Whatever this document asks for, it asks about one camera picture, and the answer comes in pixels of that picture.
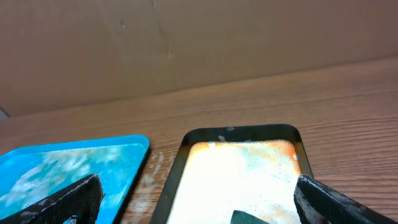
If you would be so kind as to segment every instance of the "wooden table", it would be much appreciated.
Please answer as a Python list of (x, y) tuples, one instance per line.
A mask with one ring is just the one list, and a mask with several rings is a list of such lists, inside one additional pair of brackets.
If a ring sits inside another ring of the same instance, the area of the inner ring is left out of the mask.
[(398, 57), (11, 118), (0, 153), (144, 134), (152, 152), (123, 223), (147, 223), (186, 132), (270, 123), (299, 129), (316, 179), (398, 220)]

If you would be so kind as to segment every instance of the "black tray rim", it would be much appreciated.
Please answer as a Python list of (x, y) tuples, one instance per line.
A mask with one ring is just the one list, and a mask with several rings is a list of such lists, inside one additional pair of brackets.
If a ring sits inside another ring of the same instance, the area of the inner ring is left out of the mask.
[(189, 131), (182, 139), (180, 148), (166, 183), (160, 194), (150, 224), (166, 223), (169, 218), (175, 194), (188, 159), (191, 147), (198, 142), (245, 142), (286, 140), (294, 145), (302, 174), (313, 178), (301, 135), (297, 128), (289, 124), (265, 124), (257, 126), (237, 126), (222, 128), (199, 128)]

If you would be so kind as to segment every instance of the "tray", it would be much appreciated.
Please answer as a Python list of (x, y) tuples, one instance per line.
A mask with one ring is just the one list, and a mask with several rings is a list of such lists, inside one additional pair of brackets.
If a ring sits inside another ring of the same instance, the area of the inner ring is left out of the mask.
[(96, 223), (118, 218), (148, 154), (142, 135), (20, 147), (0, 156), (0, 219), (88, 174), (98, 174), (105, 198)]
[(262, 126), (195, 129), (187, 133), (182, 140), (150, 223), (167, 223), (185, 163), (194, 144), (198, 142), (256, 142), (266, 140), (286, 140), (291, 142), (295, 148), (301, 173), (313, 177), (300, 133), (291, 125), (269, 124)]

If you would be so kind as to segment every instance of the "black object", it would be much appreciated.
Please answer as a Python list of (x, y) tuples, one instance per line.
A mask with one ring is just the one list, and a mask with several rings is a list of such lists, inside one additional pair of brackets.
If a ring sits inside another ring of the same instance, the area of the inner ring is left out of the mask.
[(246, 212), (234, 210), (232, 213), (231, 224), (269, 224), (264, 220), (261, 220), (254, 215), (250, 215)]
[(90, 174), (43, 200), (0, 220), (0, 224), (94, 224), (104, 198), (100, 178)]
[(307, 175), (298, 178), (294, 203), (303, 224), (397, 224)]
[(300, 133), (291, 125), (268, 124), (260, 126), (195, 129), (187, 133), (182, 140), (180, 149), (175, 157), (150, 223), (160, 224), (167, 222), (185, 163), (188, 159), (191, 147), (194, 144), (198, 142), (255, 142), (266, 140), (290, 141), (296, 150), (297, 160), (302, 173), (312, 177), (312, 171), (304, 151)]

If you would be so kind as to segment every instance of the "cardboard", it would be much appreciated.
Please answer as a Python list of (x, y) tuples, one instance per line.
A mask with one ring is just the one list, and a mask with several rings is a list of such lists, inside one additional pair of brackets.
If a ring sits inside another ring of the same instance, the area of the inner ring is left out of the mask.
[(398, 2), (0, 2), (11, 116), (398, 54)]

